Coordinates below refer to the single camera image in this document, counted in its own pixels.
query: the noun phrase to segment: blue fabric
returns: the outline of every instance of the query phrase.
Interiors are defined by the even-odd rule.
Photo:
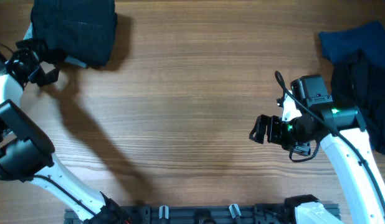
[[[332,64],[362,50],[370,64],[385,68],[385,29],[379,21],[346,31],[320,32],[318,36],[323,57]]]

